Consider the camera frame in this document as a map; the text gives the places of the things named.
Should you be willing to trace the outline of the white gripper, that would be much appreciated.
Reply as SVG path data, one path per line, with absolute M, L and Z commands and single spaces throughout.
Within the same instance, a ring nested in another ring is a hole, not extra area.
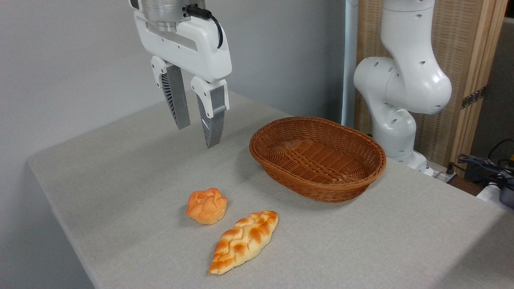
M 191 17 L 180 22 L 175 32 L 159 31 L 143 13 L 134 19 L 143 47 L 151 54 L 156 85 L 162 89 L 178 130 L 190 125 L 181 68 L 193 75 L 191 87 L 197 95 L 207 148 L 220 143 L 224 115 L 229 110 L 226 81 L 232 71 L 228 42 L 220 48 L 217 25 L 211 20 Z

